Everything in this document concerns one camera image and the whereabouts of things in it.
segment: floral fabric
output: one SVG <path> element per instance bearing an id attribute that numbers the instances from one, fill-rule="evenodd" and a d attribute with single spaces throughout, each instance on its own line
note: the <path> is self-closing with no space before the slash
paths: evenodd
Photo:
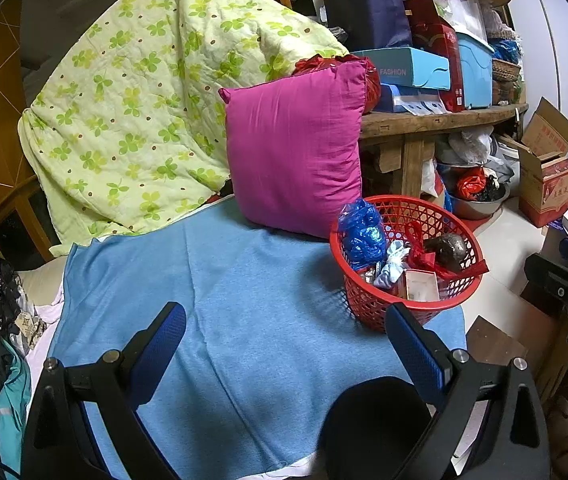
<path id="1" fill-rule="evenodd" d="M 229 176 L 217 90 L 289 75 L 316 53 L 347 51 L 273 0 L 118 0 L 19 121 L 62 242 L 52 254 L 202 205 Z"/>

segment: metal bowl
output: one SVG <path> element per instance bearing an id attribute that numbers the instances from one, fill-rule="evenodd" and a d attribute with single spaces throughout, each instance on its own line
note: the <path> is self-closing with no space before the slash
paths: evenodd
<path id="1" fill-rule="evenodd" d="M 488 218 L 500 208 L 510 194 L 510 187 L 508 184 L 500 184 L 504 188 L 504 195 L 499 200 L 493 202 L 473 202 L 471 200 L 463 200 L 462 198 L 450 195 L 450 201 L 453 204 L 453 214 L 458 218 L 465 220 L 481 220 Z"/>

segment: pillow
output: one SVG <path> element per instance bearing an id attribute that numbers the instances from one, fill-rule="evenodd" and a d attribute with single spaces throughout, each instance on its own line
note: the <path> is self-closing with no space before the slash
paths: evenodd
<path id="1" fill-rule="evenodd" d="M 365 76 L 357 60 L 220 89 L 233 190 L 246 218 L 328 238 L 342 206 L 361 195 Z"/>

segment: floor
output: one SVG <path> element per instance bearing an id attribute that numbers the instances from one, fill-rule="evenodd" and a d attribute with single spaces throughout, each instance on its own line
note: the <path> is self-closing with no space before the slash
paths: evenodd
<path id="1" fill-rule="evenodd" d="M 509 199 L 502 214 L 477 235 L 490 272 L 472 297 L 462 303 L 466 331 L 482 316 L 528 349 L 526 360 L 537 368 L 552 335 L 554 322 L 520 298 L 526 285 L 524 260 L 541 250 L 544 236 Z"/>

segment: tote bag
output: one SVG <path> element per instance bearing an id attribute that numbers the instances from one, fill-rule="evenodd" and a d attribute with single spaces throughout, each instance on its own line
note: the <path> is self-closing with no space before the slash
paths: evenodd
<path id="1" fill-rule="evenodd" d="M 329 27 L 349 35 L 351 52 L 390 46 L 411 46 L 411 29 L 402 0 L 324 0 Z"/>

